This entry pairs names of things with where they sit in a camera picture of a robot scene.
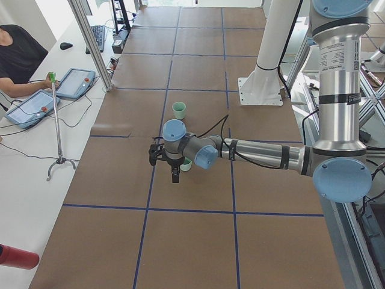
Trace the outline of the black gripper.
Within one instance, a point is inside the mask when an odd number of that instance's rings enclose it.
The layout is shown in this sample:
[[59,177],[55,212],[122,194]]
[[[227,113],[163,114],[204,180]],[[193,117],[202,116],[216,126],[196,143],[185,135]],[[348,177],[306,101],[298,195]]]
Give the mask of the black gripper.
[[171,166],[172,183],[179,183],[180,166],[184,163],[184,157],[179,154],[164,152],[166,162]]

